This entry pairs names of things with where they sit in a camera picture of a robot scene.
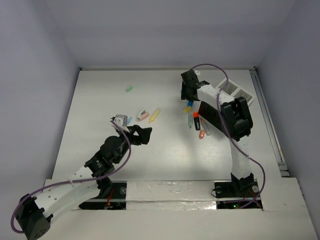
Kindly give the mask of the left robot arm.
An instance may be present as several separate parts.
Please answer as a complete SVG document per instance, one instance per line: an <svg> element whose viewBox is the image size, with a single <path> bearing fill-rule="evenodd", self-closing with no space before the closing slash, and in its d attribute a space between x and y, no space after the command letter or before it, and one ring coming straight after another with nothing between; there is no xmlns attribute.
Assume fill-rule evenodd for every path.
<svg viewBox="0 0 320 240"><path fill-rule="evenodd" d="M129 161L133 146L147 145L152 128L139 125L121 127L111 122L118 135L109 136L100 149L67 180L55 182L23 196L14 209L11 229L28 240L37 240L62 215L94 197L112 191L110 176Z"/></svg>

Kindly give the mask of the orange black highlighter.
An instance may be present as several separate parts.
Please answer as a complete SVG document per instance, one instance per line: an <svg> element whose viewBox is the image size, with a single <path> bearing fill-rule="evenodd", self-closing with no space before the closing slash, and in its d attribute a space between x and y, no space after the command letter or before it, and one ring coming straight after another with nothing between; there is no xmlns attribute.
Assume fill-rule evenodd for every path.
<svg viewBox="0 0 320 240"><path fill-rule="evenodd" d="M201 130L200 118L198 112L193 113L194 127L197 131Z"/></svg>

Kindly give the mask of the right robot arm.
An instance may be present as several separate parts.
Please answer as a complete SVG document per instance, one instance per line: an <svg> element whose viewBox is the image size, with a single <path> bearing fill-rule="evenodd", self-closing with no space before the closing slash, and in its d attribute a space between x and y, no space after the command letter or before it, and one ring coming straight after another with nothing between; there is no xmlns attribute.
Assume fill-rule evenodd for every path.
<svg viewBox="0 0 320 240"><path fill-rule="evenodd" d="M235 196L242 196L254 183L249 163L249 136L253 120L244 97L232 97L207 81L199 81L194 70L181 74L181 99L199 101L198 114L228 138L231 149L230 190Z"/></svg>

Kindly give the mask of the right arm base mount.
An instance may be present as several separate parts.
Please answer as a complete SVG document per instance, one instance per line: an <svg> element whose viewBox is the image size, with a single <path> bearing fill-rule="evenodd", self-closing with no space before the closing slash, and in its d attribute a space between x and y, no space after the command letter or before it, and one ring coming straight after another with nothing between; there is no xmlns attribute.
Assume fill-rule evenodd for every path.
<svg viewBox="0 0 320 240"><path fill-rule="evenodd" d="M218 181L210 194L216 199L217 209L262 209L258 183L254 180L249 186L240 189L235 181Z"/></svg>

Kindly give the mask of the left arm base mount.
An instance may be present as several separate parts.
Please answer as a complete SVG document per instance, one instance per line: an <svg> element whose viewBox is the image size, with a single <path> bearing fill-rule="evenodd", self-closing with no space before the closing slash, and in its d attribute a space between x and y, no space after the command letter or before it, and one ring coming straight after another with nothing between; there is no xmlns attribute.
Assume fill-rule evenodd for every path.
<svg viewBox="0 0 320 240"><path fill-rule="evenodd" d="M78 207L81 210L125 210L127 208L127 182L113 182L112 186L98 196L91 198Z"/></svg>

